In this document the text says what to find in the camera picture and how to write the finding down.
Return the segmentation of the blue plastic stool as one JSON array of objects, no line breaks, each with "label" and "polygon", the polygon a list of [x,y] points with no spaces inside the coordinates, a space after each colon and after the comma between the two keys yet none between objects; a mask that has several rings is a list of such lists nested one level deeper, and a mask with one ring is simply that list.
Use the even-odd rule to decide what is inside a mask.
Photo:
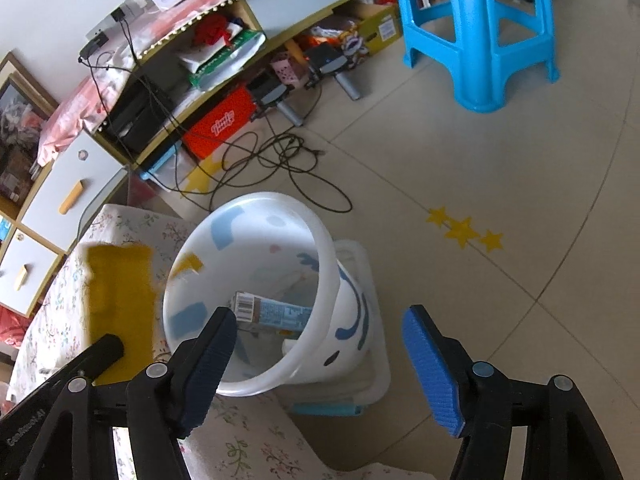
[{"label": "blue plastic stool", "polygon": [[448,0],[421,9],[398,0],[404,62],[420,54],[446,67],[454,98],[468,110],[491,113],[506,104],[506,84],[521,70],[542,64],[548,81],[560,78],[552,0],[534,0],[529,14],[498,0]]}]

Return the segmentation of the white patterned trash bin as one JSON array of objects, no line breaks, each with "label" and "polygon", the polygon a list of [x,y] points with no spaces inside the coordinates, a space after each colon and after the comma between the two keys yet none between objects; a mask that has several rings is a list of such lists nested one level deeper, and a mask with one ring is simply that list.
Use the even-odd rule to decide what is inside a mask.
[{"label": "white patterned trash bin", "polygon": [[189,235],[163,299],[170,350],[218,307],[238,323],[222,396],[329,382],[356,370],[372,340],[371,304],[318,216],[280,193],[244,195]]}]

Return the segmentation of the yellow snack bag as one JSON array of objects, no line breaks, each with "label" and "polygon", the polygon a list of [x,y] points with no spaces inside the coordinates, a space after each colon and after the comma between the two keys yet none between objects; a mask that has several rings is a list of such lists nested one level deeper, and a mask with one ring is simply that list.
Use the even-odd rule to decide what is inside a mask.
[{"label": "yellow snack bag", "polygon": [[152,249],[140,244],[84,247],[88,271],[84,308],[87,340],[117,336],[124,355],[96,380],[98,386],[128,382],[153,361],[156,289]]}]

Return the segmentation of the wooden cabinet with drawers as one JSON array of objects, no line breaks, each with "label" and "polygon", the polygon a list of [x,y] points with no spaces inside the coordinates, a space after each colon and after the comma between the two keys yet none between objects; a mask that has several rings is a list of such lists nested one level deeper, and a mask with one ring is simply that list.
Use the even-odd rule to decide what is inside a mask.
[{"label": "wooden cabinet with drawers", "polygon": [[[129,25],[144,12],[168,10],[182,0],[151,1],[139,15],[118,24],[107,41],[119,34],[129,40]],[[79,133],[46,166],[37,162],[40,134],[61,103],[8,54],[1,63],[1,116],[14,120],[16,128],[1,136],[1,179],[11,185],[1,195],[1,214],[10,225],[1,246],[2,306],[29,315],[85,220],[122,180],[125,169],[148,162],[210,98],[212,90],[190,85],[177,56],[190,44],[196,24],[221,14],[237,29],[256,32],[256,47],[247,55],[256,61],[347,1],[238,0],[205,14],[145,55],[106,121],[96,131]],[[93,55],[85,62],[85,79]]]}]

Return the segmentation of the red box under cabinet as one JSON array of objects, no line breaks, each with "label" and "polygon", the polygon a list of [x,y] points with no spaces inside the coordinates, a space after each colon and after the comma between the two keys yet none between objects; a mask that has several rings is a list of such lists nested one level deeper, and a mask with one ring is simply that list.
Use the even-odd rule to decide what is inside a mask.
[{"label": "red box under cabinet", "polygon": [[250,92],[239,84],[186,129],[182,143],[198,160],[204,160],[250,122],[255,110]]}]

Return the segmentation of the pink cloth on cabinet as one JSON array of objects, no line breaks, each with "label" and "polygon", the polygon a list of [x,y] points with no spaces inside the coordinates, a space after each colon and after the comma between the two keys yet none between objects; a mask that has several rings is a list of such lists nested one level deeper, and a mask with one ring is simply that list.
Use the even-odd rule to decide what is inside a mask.
[{"label": "pink cloth on cabinet", "polygon": [[46,166],[75,140],[106,121],[142,58],[205,14],[238,0],[182,0],[168,10],[146,11],[122,34],[107,41],[91,59],[93,68],[77,89],[58,106],[40,134],[37,162]]}]

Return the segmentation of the floral tablecloth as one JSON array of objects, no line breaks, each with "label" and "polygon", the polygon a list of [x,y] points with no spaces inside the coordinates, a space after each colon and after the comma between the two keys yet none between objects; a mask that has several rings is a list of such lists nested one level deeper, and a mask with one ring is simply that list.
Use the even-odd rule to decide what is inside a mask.
[{"label": "floral tablecloth", "polygon": [[[152,278],[160,253],[156,234]],[[293,400],[335,401],[353,408],[377,401],[390,383],[384,333],[370,266],[360,248],[343,263],[371,304],[372,340],[360,365],[316,384],[285,385]],[[164,332],[164,292],[156,292],[153,361],[128,382],[96,380],[124,355],[122,341],[105,334],[87,340],[84,298],[80,347],[41,386],[20,394],[1,422],[1,474],[6,479],[333,479],[336,471],[314,454],[273,390],[256,396],[214,396],[202,426],[175,436],[171,379],[179,358]]]}]

